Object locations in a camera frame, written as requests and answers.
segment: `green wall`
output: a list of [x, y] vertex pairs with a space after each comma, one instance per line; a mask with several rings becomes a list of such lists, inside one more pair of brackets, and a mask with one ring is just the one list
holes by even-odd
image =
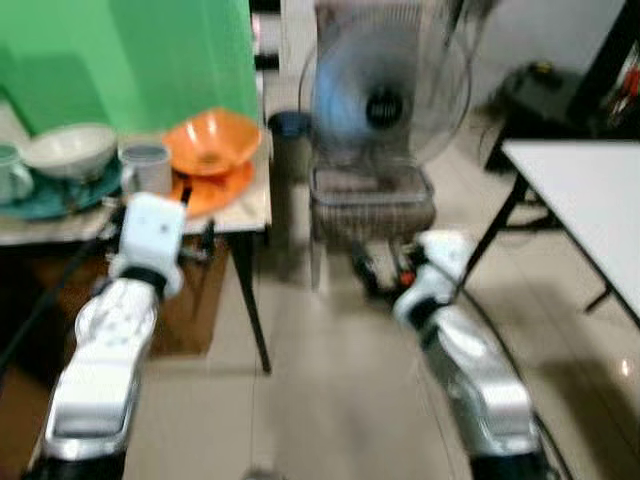
[[212, 106], [257, 119], [247, 0], [0, 0], [0, 87], [33, 133], [170, 127]]

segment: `black table leg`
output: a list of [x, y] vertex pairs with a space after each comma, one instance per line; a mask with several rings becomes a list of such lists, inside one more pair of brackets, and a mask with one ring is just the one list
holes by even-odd
[[515, 209], [516, 205], [524, 199], [528, 188], [529, 185], [527, 184], [527, 181], [524, 179], [524, 177], [522, 175], [518, 175], [516, 177], [516, 182], [513, 185], [513, 189], [505, 200], [504, 205], [502, 205], [502, 207], [498, 211], [498, 214], [493, 219], [493, 222], [491, 222], [491, 225], [489, 225], [489, 228], [485, 232], [484, 236], [482, 237], [480, 242], [478, 242], [478, 246], [471, 254], [471, 257], [467, 262], [464, 275], [462, 276], [462, 279], [458, 284], [458, 290], [460, 290], [460, 288], [464, 286], [467, 278], [469, 277], [469, 275], [471, 275], [473, 268], [480, 261], [487, 248], [489, 248], [489, 245], [491, 244], [493, 239], [496, 238], [498, 232], [507, 226], [507, 221], [509, 220], [511, 213]]
[[233, 263], [238, 271], [242, 296], [247, 306], [251, 328], [253, 329], [260, 361], [262, 362], [262, 371], [270, 374], [271, 361], [269, 360], [269, 352], [267, 352], [267, 345], [264, 341], [262, 326], [258, 317], [256, 299], [253, 295], [253, 232], [229, 233], [225, 235], [225, 238], [231, 247]]
[[602, 292], [600, 295], [594, 298], [591, 302], [589, 302], [589, 305], [587, 305], [584, 309], [584, 313], [593, 312], [598, 305], [600, 305], [607, 297], [609, 297], [609, 295], [611, 295], [611, 293], [612, 293], [611, 287], [607, 285], [604, 289], [604, 292]]

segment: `cup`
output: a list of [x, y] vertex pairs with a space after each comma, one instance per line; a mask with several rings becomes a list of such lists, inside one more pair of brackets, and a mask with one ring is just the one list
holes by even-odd
[[167, 147], [129, 145], [123, 147], [118, 156], [123, 165], [121, 185], [124, 193], [171, 193], [171, 152]]
[[0, 205], [22, 200], [33, 192], [33, 178], [13, 145], [0, 144]]

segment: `black cable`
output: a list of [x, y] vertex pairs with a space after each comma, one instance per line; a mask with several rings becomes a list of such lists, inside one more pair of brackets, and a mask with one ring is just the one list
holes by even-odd
[[118, 207], [115, 212], [113, 212], [109, 216], [109, 219], [100, 228], [96, 236], [82, 244], [77, 253], [65, 266], [58, 283], [45, 291], [42, 295], [40, 295], [40, 297], [36, 301], [35, 306], [33, 307], [33, 310], [31, 310], [31, 314], [22, 323], [22, 325], [20, 325], [20, 328], [0, 356], [0, 378], [4, 376], [9, 363], [17, 353], [20, 345], [29, 334], [31, 329], [35, 327], [42, 318], [44, 318], [43, 314], [55, 304], [58, 294], [65, 287], [66, 283], [71, 278], [71, 275], [75, 273], [75, 271], [84, 263], [86, 258], [103, 242], [100, 237], [111, 225], [122, 224], [123, 214], [124, 207]]
[[[456, 280], [441, 265], [438, 265], [437, 263], [434, 263], [433, 261], [431, 261], [431, 259], [428, 259], [428, 258], [427, 258], [427, 261], [428, 261], [429, 265], [431, 265], [433, 268], [435, 268], [440, 274], [442, 274], [453, 285], [457, 285], [458, 284], [458, 280]], [[506, 342], [503, 340], [502, 336], [500, 335], [500, 333], [498, 331], [498, 328], [496, 327], [496, 325], [491, 320], [491, 317], [489, 317], [489, 314], [482, 307], [482, 305], [480, 305], [480, 302], [478, 302], [478, 300], [464, 286], [459, 287], [457, 289], [457, 292], [458, 293], [462, 293], [462, 295], [467, 299], [467, 301], [471, 304], [471, 306], [477, 311], [477, 313], [482, 318], [483, 323], [487, 326], [487, 328], [489, 328], [489, 330], [491, 330], [491, 333], [493, 333], [494, 337], [496, 338], [496, 340], [500, 344], [500, 347], [502, 348], [502, 350], [504, 352], [504, 355], [507, 357], [507, 360], [511, 364], [511, 367], [513, 368], [513, 371], [515, 372], [515, 374], [518, 376], [518, 378], [520, 379], [520, 381], [523, 384], [526, 384], [526, 382], [524, 381], [524, 377], [522, 376], [522, 372], [521, 372], [520, 368], [518, 367], [518, 364], [517, 364], [517, 362], [515, 360], [515, 357], [514, 357], [513, 353], [511, 353], [511, 350], [509, 350], [509, 348], [507, 347]], [[452, 298], [449, 303], [450, 304], [453, 303], [454, 300], [455, 300], [455, 298]], [[558, 446], [558, 444], [556, 443], [555, 439], [553, 438], [553, 435], [551, 435], [551, 432], [549, 431], [549, 428], [547, 427], [547, 424], [544, 422], [544, 420], [542, 419], [540, 414], [535, 409], [533, 411], [533, 418], [534, 418], [534, 422], [538, 426], [540, 432], [546, 438], [547, 442], [551, 446], [551, 450], [553, 450], [554, 457], [556, 458], [556, 460], [560, 464], [560, 468], [563, 471], [564, 477], [567, 478], [568, 480], [574, 480], [574, 476], [571, 473], [571, 469], [569, 468], [569, 465], [567, 464], [564, 456], [562, 455], [562, 452], [560, 451], [560, 447]]]

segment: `white bowl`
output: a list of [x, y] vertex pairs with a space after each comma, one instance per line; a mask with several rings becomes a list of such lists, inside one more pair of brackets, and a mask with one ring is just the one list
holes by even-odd
[[82, 123], [37, 136], [22, 151], [24, 163], [54, 178], [99, 178], [113, 158], [116, 132], [107, 125]]

